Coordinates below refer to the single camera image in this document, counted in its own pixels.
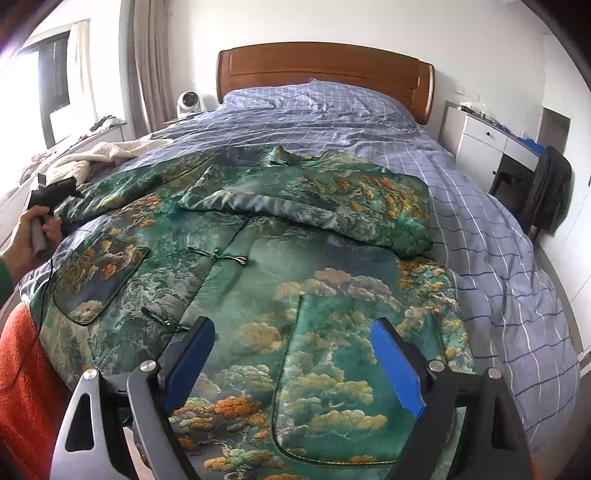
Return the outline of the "green sleeved left forearm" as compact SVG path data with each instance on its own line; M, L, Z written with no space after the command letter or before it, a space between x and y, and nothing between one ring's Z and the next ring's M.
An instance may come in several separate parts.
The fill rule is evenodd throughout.
M3 307L14 292L15 283L4 258L0 259L0 307Z

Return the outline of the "person's left hand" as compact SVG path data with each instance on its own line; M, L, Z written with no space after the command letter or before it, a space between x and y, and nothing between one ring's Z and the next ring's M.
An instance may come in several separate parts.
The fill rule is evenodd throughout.
M13 285L19 283L25 274L38 268L42 260L35 256L33 248L32 225L35 220L45 219L41 226L45 237L46 252L52 255L62 239L61 220L49 216L46 206L33 206L23 213L15 227L8 247L1 254L2 262L10 274Z

